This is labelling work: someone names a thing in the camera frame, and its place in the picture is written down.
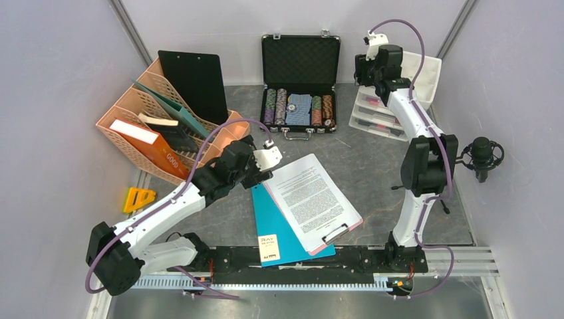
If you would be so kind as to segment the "black clipboard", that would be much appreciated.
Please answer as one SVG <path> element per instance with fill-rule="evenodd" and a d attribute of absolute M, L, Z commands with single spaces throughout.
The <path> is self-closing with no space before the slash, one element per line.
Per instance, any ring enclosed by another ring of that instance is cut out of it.
<path fill-rule="evenodd" d="M 227 121 L 229 114 L 217 54 L 159 50 L 158 58 L 164 77 L 198 117 L 217 125 Z"/>

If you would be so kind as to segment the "pink clipboard with paper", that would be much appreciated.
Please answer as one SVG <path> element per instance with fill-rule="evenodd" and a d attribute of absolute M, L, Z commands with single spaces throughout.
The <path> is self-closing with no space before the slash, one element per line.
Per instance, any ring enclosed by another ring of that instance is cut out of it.
<path fill-rule="evenodd" d="M 314 154 L 276 169 L 263 185 L 311 256 L 363 223 Z"/>

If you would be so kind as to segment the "yellow triangular stand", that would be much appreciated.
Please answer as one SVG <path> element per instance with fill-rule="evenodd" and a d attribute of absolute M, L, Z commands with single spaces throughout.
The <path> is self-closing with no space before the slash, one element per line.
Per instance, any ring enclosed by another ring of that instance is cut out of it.
<path fill-rule="evenodd" d="M 130 187 L 126 194 L 122 212 L 131 214 L 155 201 L 157 193 L 151 189 Z"/>

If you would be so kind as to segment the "blue plastic folder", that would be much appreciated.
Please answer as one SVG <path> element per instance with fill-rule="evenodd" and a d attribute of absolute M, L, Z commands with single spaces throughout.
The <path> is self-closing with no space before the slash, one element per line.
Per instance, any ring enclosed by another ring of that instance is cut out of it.
<path fill-rule="evenodd" d="M 251 194 L 257 228 L 259 260 L 262 267 L 300 263 L 336 255 L 333 245 L 315 255 L 310 255 L 302 247 L 264 186 L 253 187 Z"/>

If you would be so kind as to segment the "white drawer organizer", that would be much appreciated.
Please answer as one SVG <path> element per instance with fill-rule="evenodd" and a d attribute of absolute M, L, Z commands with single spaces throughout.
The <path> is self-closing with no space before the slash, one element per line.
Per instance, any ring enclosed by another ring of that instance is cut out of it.
<path fill-rule="evenodd" d="M 434 101 L 440 79 L 442 59 L 426 56 L 414 84 L 414 96 L 428 110 Z M 349 126 L 374 135 L 407 142 L 408 138 L 394 113 L 375 94 L 374 87 L 360 86 L 356 95 Z"/>

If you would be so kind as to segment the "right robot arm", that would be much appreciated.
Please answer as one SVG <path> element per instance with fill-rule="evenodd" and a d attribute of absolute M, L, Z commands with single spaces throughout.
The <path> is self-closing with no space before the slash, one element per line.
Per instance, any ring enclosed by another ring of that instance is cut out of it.
<path fill-rule="evenodd" d="M 384 248 L 384 263 L 401 271 L 424 258 L 422 230 L 429 210 L 443 191 L 452 192 L 459 141 L 445 134 L 430 118 L 402 76 L 404 51 L 398 45 L 370 45 L 355 57 L 356 83 L 372 86 L 383 104 L 398 118 L 409 141 L 400 177 L 405 190 L 400 218 Z"/>

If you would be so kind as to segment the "Nineteen Eighty-Four dark book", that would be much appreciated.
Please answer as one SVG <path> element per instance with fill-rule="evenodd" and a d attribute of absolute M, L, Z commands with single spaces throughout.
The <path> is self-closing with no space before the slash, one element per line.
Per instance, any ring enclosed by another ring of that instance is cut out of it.
<path fill-rule="evenodd" d="M 155 118 L 144 113 L 139 113 L 138 118 L 151 130 L 158 132 L 174 151 L 198 152 L 197 143 L 177 120 Z"/>

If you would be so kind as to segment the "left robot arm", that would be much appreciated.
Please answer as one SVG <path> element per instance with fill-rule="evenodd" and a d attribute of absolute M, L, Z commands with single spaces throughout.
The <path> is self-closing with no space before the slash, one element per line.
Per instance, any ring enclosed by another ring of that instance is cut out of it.
<path fill-rule="evenodd" d="M 249 189 L 272 178 L 271 170 L 281 159 L 273 142 L 265 142 L 258 150 L 247 136 L 231 142 L 220 156 L 193 170 L 188 180 L 137 216 L 113 227 L 99 223 L 91 231 L 86 253 L 87 291 L 96 294 L 105 290 L 118 296 L 153 272 L 175 266 L 204 269 L 209 253 L 196 235 L 160 244 L 155 240 L 183 219 L 226 197 L 237 185 Z"/>

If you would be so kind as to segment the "aluminium slotted rail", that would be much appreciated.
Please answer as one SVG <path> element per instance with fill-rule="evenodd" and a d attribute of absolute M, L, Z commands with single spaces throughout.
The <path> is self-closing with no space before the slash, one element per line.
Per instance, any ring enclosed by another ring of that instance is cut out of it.
<path fill-rule="evenodd" d="M 387 286 L 386 277 L 373 277 L 369 283 L 352 284 L 208 284 L 215 290 L 252 290 L 252 291 L 368 291 L 392 292 Z M 131 289 L 160 290 L 203 290 L 192 279 L 184 274 L 153 274 L 139 279 Z"/>

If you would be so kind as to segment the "orange Good Morning book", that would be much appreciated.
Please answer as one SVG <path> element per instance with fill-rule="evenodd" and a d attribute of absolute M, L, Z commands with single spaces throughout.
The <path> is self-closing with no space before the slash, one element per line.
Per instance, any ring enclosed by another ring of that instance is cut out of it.
<path fill-rule="evenodd" d="M 188 177 L 188 169 L 158 132 L 119 119 L 115 119 L 109 129 L 120 134 L 161 170 L 180 179 Z"/>

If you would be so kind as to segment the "peach plastic file organizer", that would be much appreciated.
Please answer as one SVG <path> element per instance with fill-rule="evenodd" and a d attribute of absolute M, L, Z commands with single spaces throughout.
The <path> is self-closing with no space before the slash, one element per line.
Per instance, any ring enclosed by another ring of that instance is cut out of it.
<path fill-rule="evenodd" d="M 169 98 L 183 106 L 206 130 L 209 132 L 217 128 L 217 124 L 200 118 L 184 99 L 180 96 L 176 88 L 164 76 L 160 59 L 156 58 L 152 64 L 138 77 L 137 81 L 144 86 L 156 91 L 158 94 Z M 137 150 L 132 144 L 126 141 L 119 133 L 110 129 L 111 123 L 115 119 L 132 122 L 146 128 L 138 115 L 147 111 L 153 116 L 171 119 L 163 107 L 149 94 L 137 89 L 133 84 L 125 93 L 109 108 L 105 115 L 96 123 L 96 127 L 139 169 L 148 174 L 155 175 L 160 179 L 168 181 L 174 185 L 179 185 L 182 179 L 171 175 L 152 163 L 142 152 Z M 234 140 L 240 140 L 249 135 L 251 131 L 248 122 L 236 122 L 222 128 L 215 138 L 210 141 L 203 152 L 202 158 L 198 162 L 201 167 L 207 161 L 215 158 L 223 152 L 224 147 Z"/>

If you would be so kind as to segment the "black microphone on tripod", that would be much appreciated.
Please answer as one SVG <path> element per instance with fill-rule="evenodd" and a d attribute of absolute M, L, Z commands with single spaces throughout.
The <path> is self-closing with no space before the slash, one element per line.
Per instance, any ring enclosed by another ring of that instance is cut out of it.
<path fill-rule="evenodd" d="M 477 137 L 459 156 L 457 150 L 458 139 L 453 134 L 442 135 L 439 141 L 423 136 L 412 139 L 400 168 L 402 184 L 391 189 L 407 188 L 416 197 L 439 195 L 452 181 L 447 173 L 453 173 L 455 165 L 474 171 L 476 179 L 483 183 L 504 159 L 503 147 L 486 137 Z"/>

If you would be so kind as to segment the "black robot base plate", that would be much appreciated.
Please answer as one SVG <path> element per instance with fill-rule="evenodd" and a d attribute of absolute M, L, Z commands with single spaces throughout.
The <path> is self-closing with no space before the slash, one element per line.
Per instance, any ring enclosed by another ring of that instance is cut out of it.
<path fill-rule="evenodd" d="M 335 254 L 328 257 L 313 257 L 278 265 L 305 267 L 354 268 L 356 271 L 379 273 L 427 273 L 429 271 L 423 251 L 413 259 L 391 260 L 382 247 L 372 246 L 337 246 Z M 259 249 L 252 246 L 218 246 L 202 253 L 187 266 L 182 268 L 188 272 L 236 272 L 245 268 L 260 268 Z"/>

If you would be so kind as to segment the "teal folder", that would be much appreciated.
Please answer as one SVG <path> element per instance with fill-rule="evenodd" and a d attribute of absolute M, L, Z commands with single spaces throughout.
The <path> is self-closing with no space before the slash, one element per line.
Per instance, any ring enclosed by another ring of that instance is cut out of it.
<path fill-rule="evenodd" d="M 210 131 L 204 128 L 204 126 L 196 120 L 196 118 L 186 110 L 181 104 L 177 103 L 174 100 L 171 100 L 161 94 L 158 94 L 154 90 L 148 88 L 147 86 L 139 83 L 136 80 L 133 80 L 133 83 L 141 89 L 141 91 L 149 94 L 169 115 L 174 117 L 177 121 L 181 122 L 185 126 L 187 126 L 192 132 L 198 134 L 201 137 L 207 138 L 210 134 Z"/>

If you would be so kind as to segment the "black poker chip case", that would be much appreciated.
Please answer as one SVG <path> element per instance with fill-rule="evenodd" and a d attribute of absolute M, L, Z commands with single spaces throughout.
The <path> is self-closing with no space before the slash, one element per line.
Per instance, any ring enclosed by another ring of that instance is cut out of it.
<path fill-rule="evenodd" d="M 321 35 L 263 35 L 260 120 L 288 140 L 337 130 L 335 84 L 341 40 Z"/>

